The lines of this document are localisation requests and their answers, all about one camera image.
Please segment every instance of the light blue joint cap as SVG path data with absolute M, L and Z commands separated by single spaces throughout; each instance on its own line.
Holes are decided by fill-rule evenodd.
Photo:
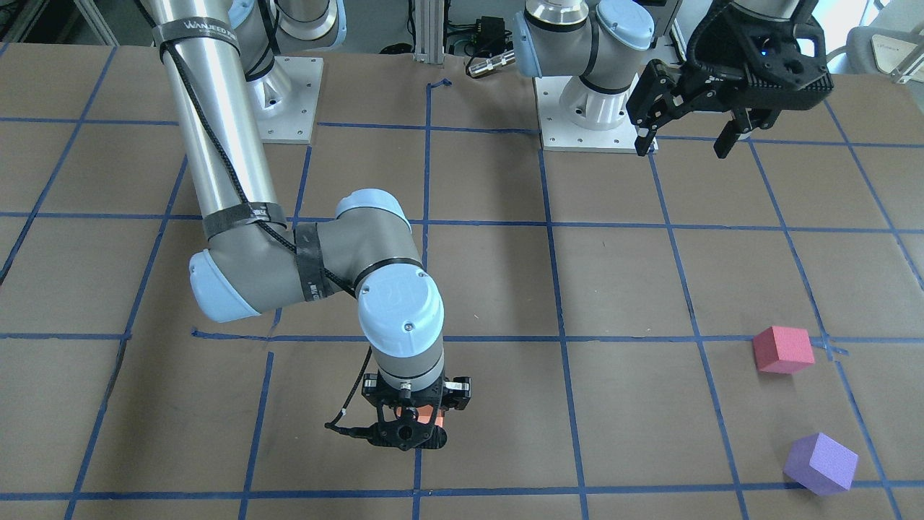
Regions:
M 380 267 L 357 288 L 356 299 L 363 333 L 372 346 L 392 357 L 423 353 L 443 330 L 443 298 L 420 267 Z
M 514 15 L 514 54 L 517 56 L 517 68 L 527 78 L 541 78 L 539 57 L 536 46 L 532 43 L 532 33 L 522 12 Z
M 244 20 L 250 16 L 250 11 L 257 4 L 257 0 L 234 0 L 234 4 L 228 9 L 228 18 L 231 20 L 231 28 L 237 29 Z
M 407 218 L 404 216 L 404 211 L 401 210 L 401 204 L 399 204 L 397 199 L 389 192 L 384 192 L 375 188 L 365 188 L 352 192 L 348 197 L 344 197 L 340 200 L 340 203 L 337 204 L 334 218 L 340 218 L 340 216 L 347 211 L 358 207 L 374 207 L 395 214 L 405 221 L 407 230 L 411 231 L 410 222 L 408 222 Z
M 189 283 L 199 308 L 212 321 L 225 323 L 260 315 L 228 282 L 207 249 L 189 259 Z
M 597 19 L 616 40 L 644 51 L 654 36 L 654 20 L 645 7 L 632 0 L 602 0 L 597 5 Z

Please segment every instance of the white mounting plate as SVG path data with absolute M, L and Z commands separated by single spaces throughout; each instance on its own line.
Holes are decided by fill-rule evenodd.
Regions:
M 292 80 L 294 95 L 280 104 L 278 111 L 273 110 L 269 117 L 257 116 L 261 140 L 282 144 L 311 144 L 324 60 L 319 57 L 279 56 L 276 58 L 276 66 L 282 67 Z
M 588 130 L 571 122 L 558 99 L 571 80 L 568 76 L 536 78 L 536 106 L 542 128 L 542 147 L 557 152 L 634 154 L 636 129 L 628 121 L 613 130 Z M 658 150 L 658 142 L 652 144 Z

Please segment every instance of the cube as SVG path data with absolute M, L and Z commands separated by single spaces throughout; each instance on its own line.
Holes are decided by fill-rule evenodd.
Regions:
M 809 332 L 804 328 L 770 327 L 754 337 L 754 359 L 760 372 L 795 374 L 815 364 Z
M 823 433 L 809 435 L 789 450 L 783 472 L 816 495 L 850 490 L 859 456 Z

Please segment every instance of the floor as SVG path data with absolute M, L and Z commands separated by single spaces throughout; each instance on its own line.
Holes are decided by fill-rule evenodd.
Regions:
M 718 160 L 543 151 L 528 80 L 324 55 L 312 147 L 267 145 L 291 220 L 393 193 L 443 294 L 468 409 L 436 452 L 336 436 L 366 349 L 339 294 L 218 325 L 163 66 L 142 47 L 0 47 L 0 518 L 924 517 L 924 117 L 843 77 Z M 877 89 L 887 95 L 869 98 Z M 759 374 L 750 339 L 817 363 Z M 367 426 L 356 400 L 342 424 Z M 782 473 L 823 431 L 821 498 Z

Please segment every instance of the black tape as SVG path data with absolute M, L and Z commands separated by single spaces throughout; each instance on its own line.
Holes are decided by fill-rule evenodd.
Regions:
M 220 19 L 190 17 L 162 23 L 152 30 L 154 44 L 164 54 L 164 44 L 187 38 L 212 38 L 231 43 L 240 55 L 240 46 L 234 30 Z
M 318 238 L 316 222 L 302 222 L 295 226 L 295 262 L 298 266 L 298 279 L 301 292 L 306 302 L 317 302 L 336 292 L 331 286 L 324 268 L 321 254 L 321 239 Z
M 623 88 L 621 88 L 621 89 L 604 89 L 604 88 L 601 87 L 600 85 L 595 85 L 595 84 L 591 83 L 587 78 L 585 78 L 585 77 L 583 77 L 583 76 L 578 77 L 578 79 L 580 80 L 581 83 L 584 83 L 584 86 L 585 86 L 585 87 L 591 89 L 592 91 L 597 92 L 597 93 L 610 94 L 610 95 L 618 94 L 618 93 L 623 93 L 623 92 L 629 90 L 629 87 L 632 86 L 632 85 L 626 85 L 625 87 L 623 87 Z
M 375 264 L 366 267 L 356 276 L 356 279 L 353 280 L 353 287 L 359 287 L 359 283 L 366 278 L 368 275 L 372 274 L 372 271 L 378 269 L 379 267 L 390 266 L 391 264 L 411 264 L 412 266 L 417 266 L 423 269 L 423 264 L 414 260 L 413 258 L 406 257 L 396 257 L 396 258 L 385 258 L 384 260 L 379 260 Z
M 286 213 L 281 205 L 254 202 L 233 205 L 207 215 L 202 218 L 202 226 L 205 228 L 205 237 L 211 240 L 218 233 L 247 226 L 258 220 L 286 227 Z

